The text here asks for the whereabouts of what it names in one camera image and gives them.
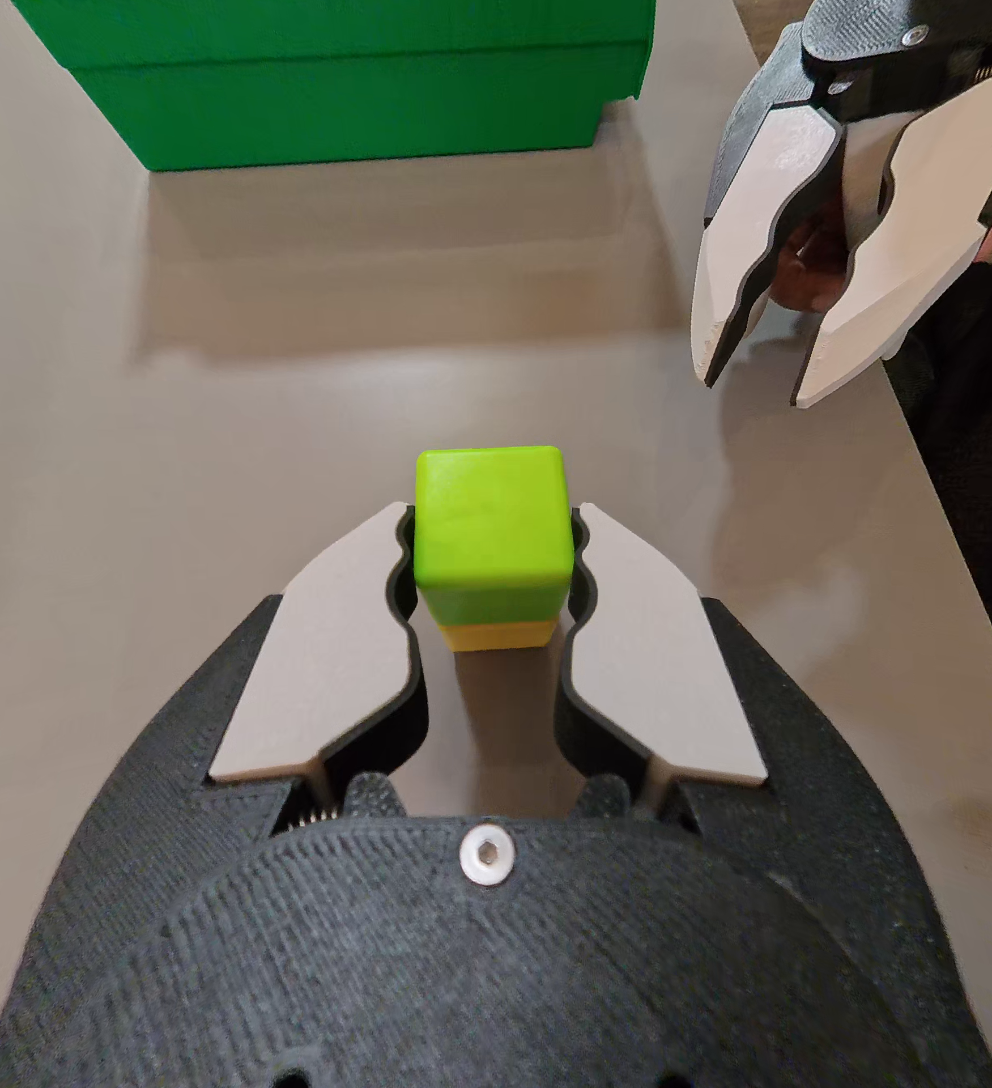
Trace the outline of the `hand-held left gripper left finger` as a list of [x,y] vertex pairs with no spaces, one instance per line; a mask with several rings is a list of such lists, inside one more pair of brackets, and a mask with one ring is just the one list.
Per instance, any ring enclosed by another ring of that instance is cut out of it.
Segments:
[[358,774],[389,775],[427,734],[412,570],[414,509],[394,500],[292,579],[208,775],[301,778],[340,803]]

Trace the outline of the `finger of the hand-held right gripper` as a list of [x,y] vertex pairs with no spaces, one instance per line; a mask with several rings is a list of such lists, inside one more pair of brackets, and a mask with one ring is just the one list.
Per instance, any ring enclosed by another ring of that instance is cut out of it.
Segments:
[[693,284],[695,374],[712,386],[776,279],[791,233],[820,209],[842,170],[842,125],[813,106],[774,108],[704,230]]
[[885,214],[855,250],[802,372],[801,409],[895,355],[980,250],[988,231],[980,215],[992,195],[992,77],[914,120],[888,176]]

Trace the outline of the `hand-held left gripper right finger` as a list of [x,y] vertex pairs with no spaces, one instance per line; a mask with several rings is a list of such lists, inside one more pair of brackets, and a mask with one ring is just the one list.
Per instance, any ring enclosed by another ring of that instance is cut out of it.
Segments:
[[565,759],[648,803],[684,781],[762,787],[767,765],[693,581],[594,503],[573,509],[572,528],[556,698]]

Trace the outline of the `yellow cube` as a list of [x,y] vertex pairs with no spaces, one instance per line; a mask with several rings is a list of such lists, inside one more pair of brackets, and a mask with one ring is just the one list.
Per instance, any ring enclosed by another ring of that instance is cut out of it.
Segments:
[[534,621],[439,625],[452,653],[541,648],[551,641],[557,617]]

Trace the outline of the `lime green cube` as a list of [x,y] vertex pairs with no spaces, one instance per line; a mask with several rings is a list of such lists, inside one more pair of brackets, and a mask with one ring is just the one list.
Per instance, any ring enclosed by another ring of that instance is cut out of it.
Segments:
[[413,573],[437,626],[558,619],[573,564],[557,447],[419,455]]

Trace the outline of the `green plastic bin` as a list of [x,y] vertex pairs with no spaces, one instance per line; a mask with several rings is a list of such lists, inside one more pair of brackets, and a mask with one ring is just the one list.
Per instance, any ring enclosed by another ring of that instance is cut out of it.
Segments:
[[588,147],[653,1],[16,1],[147,170]]

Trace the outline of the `grey desk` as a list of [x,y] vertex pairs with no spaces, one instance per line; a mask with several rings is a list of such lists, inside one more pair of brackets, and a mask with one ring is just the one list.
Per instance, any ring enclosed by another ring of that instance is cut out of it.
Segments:
[[150,174],[0,2],[0,1012],[109,774],[433,448],[551,444],[829,717],[910,838],[992,1050],[992,628],[882,370],[808,410],[771,306],[689,358],[757,67],[661,2],[586,149]]

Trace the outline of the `person's right hand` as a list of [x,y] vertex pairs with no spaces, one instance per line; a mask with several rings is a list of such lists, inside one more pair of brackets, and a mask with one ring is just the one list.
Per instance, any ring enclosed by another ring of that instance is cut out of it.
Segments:
[[841,205],[803,220],[778,255],[770,299],[791,311],[824,316],[845,288],[848,248]]

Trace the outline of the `person's dark clothing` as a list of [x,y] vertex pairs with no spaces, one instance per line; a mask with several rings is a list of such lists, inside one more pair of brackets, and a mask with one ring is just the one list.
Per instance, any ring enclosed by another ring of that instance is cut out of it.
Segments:
[[884,368],[992,622],[992,263],[970,265]]

